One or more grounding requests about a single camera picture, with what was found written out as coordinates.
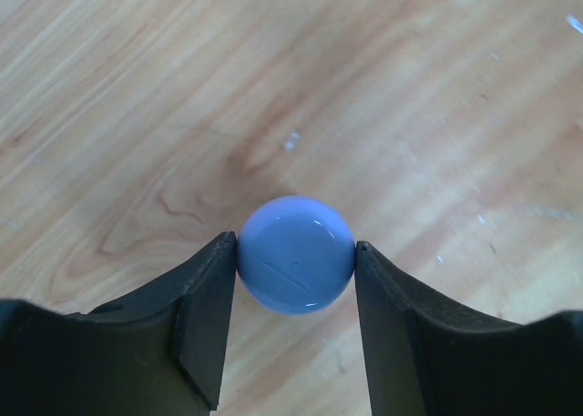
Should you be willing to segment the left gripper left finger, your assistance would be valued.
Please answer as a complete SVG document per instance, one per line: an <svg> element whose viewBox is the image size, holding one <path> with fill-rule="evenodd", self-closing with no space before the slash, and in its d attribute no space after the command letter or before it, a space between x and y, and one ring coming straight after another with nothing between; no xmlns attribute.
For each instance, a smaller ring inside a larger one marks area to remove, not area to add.
<svg viewBox="0 0 583 416"><path fill-rule="evenodd" d="M1 302L4 415L208 415L218 408L236 237L89 313Z"/></svg>

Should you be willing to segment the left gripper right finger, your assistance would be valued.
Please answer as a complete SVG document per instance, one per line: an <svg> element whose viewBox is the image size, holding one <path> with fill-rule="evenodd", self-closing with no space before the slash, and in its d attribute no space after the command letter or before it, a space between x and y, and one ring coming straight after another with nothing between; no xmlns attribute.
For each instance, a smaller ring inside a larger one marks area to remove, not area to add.
<svg viewBox="0 0 583 416"><path fill-rule="evenodd" d="M375 415L579 415L582 314L526 325L471 309L356 247L355 289Z"/></svg>

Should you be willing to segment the purple earbud charging case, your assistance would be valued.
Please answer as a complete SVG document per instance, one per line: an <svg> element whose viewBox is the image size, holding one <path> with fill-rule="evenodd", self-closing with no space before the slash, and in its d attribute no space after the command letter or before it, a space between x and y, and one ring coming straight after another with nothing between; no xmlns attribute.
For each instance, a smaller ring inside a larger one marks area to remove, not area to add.
<svg viewBox="0 0 583 416"><path fill-rule="evenodd" d="M347 288L355 241L334 208L305 196L257 208L238 236L237 271L263 307L284 315L325 309Z"/></svg>

